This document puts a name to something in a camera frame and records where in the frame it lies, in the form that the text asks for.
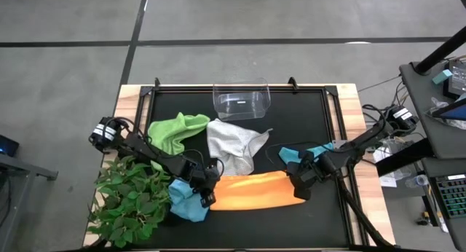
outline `gray carpet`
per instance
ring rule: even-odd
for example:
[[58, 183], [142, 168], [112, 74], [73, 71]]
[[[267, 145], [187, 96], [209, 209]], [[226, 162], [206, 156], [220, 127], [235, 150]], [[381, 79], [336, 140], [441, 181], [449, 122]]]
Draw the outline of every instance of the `gray carpet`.
[[[141, 0], [0, 0], [0, 42], [129, 41]], [[450, 36], [466, 25], [460, 0], [149, 0], [140, 40]], [[138, 47], [130, 84], [188, 84], [263, 77], [355, 83], [398, 75], [440, 43]], [[111, 115], [128, 47], [0, 48], [0, 134], [19, 158], [58, 170], [38, 178], [14, 251], [78, 248], [101, 154], [87, 142]], [[455, 55], [466, 53], [463, 46]], [[399, 79], [365, 90], [387, 105]], [[420, 199], [388, 200], [397, 244], [451, 251], [448, 235], [418, 227]]]

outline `wooden board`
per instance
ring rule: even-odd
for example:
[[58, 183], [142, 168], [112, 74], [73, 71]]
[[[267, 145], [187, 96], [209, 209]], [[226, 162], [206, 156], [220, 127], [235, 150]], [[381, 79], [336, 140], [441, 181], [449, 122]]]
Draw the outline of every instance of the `wooden board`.
[[[211, 84], [183, 84], [183, 85], [170, 85], [165, 84], [162, 86], [211, 86]], [[269, 86], [283, 86], [287, 84], [269, 84]], [[341, 106], [341, 112], [343, 114], [343, 121], [345, 130], [347, 133], [348, 140], [352, 140], [358, 137], [361, 133], [366, 131], [366, 124], [364, 122], [363, 111], [360, 106], [360, 101], [358, 97], [358, 91], [355, 84], [300, 84], [300, 86], [324, 86], [324, 85], [336, 85], [339, 93], [339, 100]], [[114, 116], [115, 117], [127, 117], [128, 119], [134, 120], [136, 108], [138, 105], [139, 99], [139, 90], [141, 85], [131, 84], [123, 85], [118, 102], [116, 104], [116, 109]], [[143, 116], [141, 117], [141, 127], [144, 129], [148, 102], [146, 100], [143, 107]], [[333, 121], [333, 128], [337, 139], [340, 137], [338, 121], [336, 119], [336, 111], [333, 106], [333, 98], [329, 96], [331, 115]], [[106, 155], [105, 160], [112, 160], [115, 157], [115, 153]], [[366, 162], [360, 162], [355, 167], [356, 181], [358, 184], [359, 195], [361, 203], [363, 206], [364, 213], [367, 215], [372, 224], [380, 232], [380, 234], [390, 243], [395, 244], [395, 238], [392, 232], [392, 226], [390, 224], [390, 219], [388, 217], [387, 207], [385, 205], [384, 195], [382, 193], [382, 188], [379, 182], [379, 176], [377, 174], [377, 169]], [[97, 194], [96, 198], [99, 204], [103, 204], [102, 197]], [[355, 236], [355, 242], [361, 244], [358, 220], [356, 219], [353, 212], [351, 214], [351, 222], [353, 233]], [[84, 236], [83, 245], [90, 245], [98, 239], [97, 235], [86, 232]]]

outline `green cloth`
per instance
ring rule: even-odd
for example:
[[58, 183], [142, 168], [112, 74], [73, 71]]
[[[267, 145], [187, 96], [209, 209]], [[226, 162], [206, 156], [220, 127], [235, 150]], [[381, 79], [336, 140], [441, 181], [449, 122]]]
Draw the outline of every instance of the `green cloth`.
[[167, 154], [180, 154], [184, 151], [181, 141], [203, 131], [209, 121], [203, 114], [194, 117], [178, 113], [175, 119], [152, 122], [147, 134], [155, 147]]

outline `artificial plant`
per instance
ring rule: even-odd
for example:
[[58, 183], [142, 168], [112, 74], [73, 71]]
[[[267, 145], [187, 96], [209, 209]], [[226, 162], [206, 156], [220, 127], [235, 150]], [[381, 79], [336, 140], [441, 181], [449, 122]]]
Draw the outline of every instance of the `artificial plant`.
[[117, 157], [106, 161], [108, 168], [100, 170], [95, 182], [104, 205], [94, 200], [88, 231], [111, 241], [117, 247], [150, 238], [170, 203], [170, 177], [151, 165], [135, 163], [134, 157]]

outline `white cloth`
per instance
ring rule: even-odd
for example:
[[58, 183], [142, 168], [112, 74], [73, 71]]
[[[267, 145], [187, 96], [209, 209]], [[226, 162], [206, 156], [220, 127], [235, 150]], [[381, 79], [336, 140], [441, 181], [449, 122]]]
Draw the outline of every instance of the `white cloth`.
[[260, 134], [219, 119], [207, 124], [207, 144], [211, 158], [219, 158], [225, 165], [224, 176], [245, 176], [254, 171], [254, 154], [269, 139], [268, 129]]

